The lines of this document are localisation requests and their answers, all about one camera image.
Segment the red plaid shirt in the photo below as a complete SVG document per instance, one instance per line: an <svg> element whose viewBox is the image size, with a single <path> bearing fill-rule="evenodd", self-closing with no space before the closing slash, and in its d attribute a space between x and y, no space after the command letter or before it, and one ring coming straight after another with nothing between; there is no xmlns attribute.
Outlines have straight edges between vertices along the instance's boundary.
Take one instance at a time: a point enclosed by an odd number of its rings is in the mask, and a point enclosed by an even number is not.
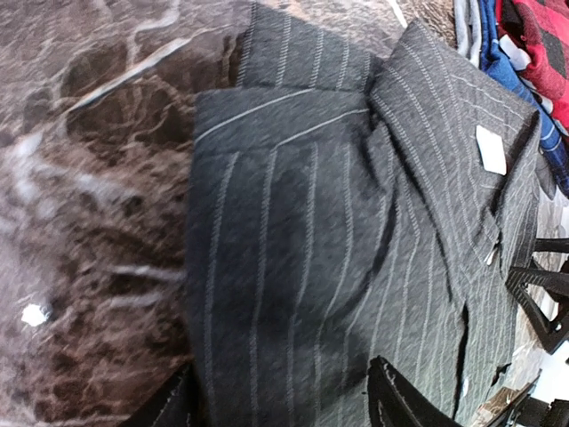
<svg viewBox="0 0 569 427"><path fill-rule="evenodd" d="M551 101L542 104L569 130L569 5L565 0L498 0L496 17L501 36L508 34L532 59L519 75Z"/></svg>

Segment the dark gray suit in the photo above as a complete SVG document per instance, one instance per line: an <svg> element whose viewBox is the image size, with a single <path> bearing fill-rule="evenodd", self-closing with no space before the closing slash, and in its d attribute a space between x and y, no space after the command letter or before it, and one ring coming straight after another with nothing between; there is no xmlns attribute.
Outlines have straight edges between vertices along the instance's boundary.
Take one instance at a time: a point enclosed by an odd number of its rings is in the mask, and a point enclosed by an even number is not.
<svg viewBox="0 0 569 427"><path fill-rule="evenodd" d="M504 282L535 236L537 112L420 22L381 62L261 6L239 84L199 96L190 177L213 425L367 425L377 354L467 422L512 355ZM506 176L482 167L477 125L503 139Z"/></svg>

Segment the clothing label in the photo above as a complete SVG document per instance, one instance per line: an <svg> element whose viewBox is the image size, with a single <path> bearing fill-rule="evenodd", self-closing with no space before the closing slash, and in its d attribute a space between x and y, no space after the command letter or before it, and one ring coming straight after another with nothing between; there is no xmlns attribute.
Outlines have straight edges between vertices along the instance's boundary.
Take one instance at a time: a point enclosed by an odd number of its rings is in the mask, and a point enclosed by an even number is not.
<svg viewBox="0 0 569 427"><path fill-rule="evenodd" d="M482 164L488 172L506 174L506 155L500 135L477 125L477 142L482 156Z"/></svg>
<svg viewBox="0 0 569 427"><path fill-rule="evenodd" d="M517 47L508 35L500 39L500 48L508 55L509 63L512 64L515 71L522 71L532 63L530 55Z"/></svg>

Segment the blue plaid fabric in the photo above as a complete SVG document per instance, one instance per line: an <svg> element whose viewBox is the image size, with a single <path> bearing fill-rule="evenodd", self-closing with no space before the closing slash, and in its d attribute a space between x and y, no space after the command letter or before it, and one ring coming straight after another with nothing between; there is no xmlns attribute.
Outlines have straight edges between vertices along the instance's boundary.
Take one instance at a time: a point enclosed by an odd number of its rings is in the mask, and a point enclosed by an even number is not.
<svg viewBox="0 0 569 427"><path fill-rule="evenodd" d="M482 49L480 68L491 78L530 102L541 114L540 147L549 163L557 186L569 197L569 157L561 134L553 124L551 117L533 97L509 63L509 58L500 49L496 30L495 0L480 1L480 19L482 21Z"/></svg>

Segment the brown marble surface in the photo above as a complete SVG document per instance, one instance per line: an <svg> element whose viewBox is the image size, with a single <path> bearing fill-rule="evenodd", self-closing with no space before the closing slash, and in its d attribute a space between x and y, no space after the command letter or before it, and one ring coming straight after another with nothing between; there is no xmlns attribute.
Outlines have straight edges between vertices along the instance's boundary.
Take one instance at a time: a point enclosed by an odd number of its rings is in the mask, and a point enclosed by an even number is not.
<svg viewBox="0 0 569 427"><path fill-rule="evenodd" d="M399 6L454 43L452 0ZM403 32L387 0L288 7L383 57ZM1 2L0 425L115 426L191 358L193 100L232 85L248 21L237 0Z"/></svg>

